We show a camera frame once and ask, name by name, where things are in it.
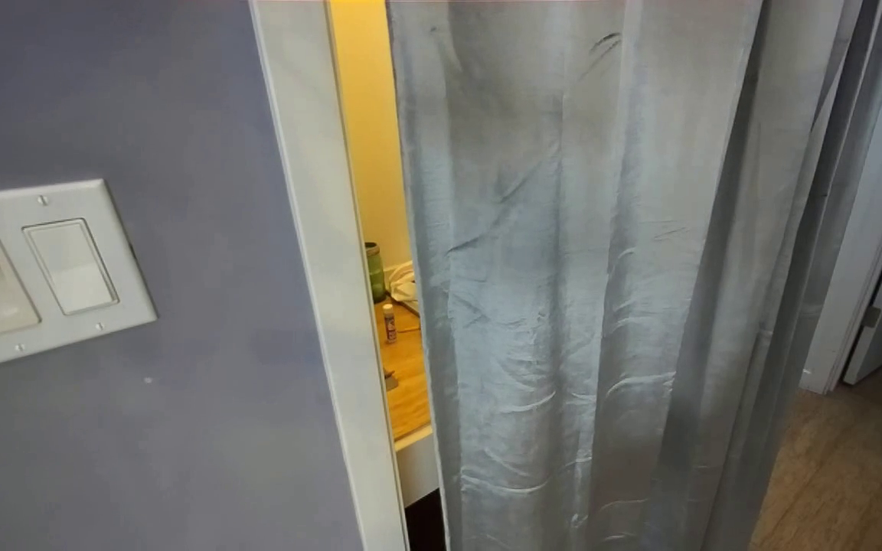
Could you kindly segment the stack of papers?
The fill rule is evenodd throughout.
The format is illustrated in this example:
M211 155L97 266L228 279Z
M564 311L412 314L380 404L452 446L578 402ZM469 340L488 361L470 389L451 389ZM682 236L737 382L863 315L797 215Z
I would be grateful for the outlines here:
M403 304L412 304L417 300L417 270L412 263L398 263L391 274L388 274L388 290L403 300Z

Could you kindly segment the white wall switch plate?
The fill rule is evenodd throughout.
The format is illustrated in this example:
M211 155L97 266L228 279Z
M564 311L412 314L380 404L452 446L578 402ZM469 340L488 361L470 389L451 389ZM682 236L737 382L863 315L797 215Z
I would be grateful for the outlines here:
M101 180L0 189L0 365L154 318Z

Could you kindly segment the small glue stick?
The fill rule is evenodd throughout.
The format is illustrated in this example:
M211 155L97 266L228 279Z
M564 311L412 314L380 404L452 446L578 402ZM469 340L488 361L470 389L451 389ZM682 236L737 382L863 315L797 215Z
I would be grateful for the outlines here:
M380 318L383 318L383 336L387 336L387 344L395 344L395 307L391 307L391 304L383 304L383 307L380 307Z

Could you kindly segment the wooden built-in desk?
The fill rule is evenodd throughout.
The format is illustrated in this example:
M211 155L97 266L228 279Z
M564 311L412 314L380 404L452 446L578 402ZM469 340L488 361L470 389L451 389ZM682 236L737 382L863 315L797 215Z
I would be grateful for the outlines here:
M430 378L422 361L422 335L418 318L406 307L391 304L395 344L387 344L380 307L375 307L375 330L380 330L380 361L387 375L391 451L402 478L402 500L412 505L439 489L439 455L434 455L434 425L430 404Z

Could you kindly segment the green bottle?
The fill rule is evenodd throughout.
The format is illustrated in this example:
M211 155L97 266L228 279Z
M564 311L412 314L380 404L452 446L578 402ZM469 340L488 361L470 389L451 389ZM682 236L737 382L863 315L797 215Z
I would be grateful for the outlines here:
M363 261L368 261L371 298L374 304L383 304L388 298L388 284L375 242L363 242Z

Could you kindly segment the white closet door frame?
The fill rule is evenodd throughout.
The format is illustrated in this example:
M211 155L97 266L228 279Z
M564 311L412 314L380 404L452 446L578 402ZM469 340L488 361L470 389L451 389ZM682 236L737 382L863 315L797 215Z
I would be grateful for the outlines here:
M406 551L325 0L251 0L360 551Z

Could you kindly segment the grey closet curtain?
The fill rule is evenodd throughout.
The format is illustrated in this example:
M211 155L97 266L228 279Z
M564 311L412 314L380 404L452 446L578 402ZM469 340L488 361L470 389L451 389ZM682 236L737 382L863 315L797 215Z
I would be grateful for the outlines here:
M451 551L746 551L878 0L388 0Z

